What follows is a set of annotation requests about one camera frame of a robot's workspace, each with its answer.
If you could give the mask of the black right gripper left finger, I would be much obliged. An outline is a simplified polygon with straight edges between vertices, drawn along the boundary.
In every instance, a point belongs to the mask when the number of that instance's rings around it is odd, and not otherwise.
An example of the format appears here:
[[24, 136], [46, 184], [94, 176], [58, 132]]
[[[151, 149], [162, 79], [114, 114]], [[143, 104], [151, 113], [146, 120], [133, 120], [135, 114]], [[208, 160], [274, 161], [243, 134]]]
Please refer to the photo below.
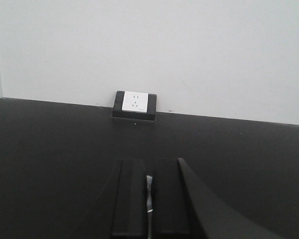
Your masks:
[[147, 236], [147, 182], [142, 160], [123, 160], [111, 236]]

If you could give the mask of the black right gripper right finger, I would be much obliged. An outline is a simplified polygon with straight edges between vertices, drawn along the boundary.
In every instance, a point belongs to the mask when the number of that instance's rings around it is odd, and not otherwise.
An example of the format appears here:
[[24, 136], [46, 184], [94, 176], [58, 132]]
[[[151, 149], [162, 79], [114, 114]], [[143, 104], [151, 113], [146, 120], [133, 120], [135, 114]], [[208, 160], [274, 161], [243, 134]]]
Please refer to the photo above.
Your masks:
[[185, 197], [176, 159], [159, 159], [153, 169], [152, 235], [189, 236]]

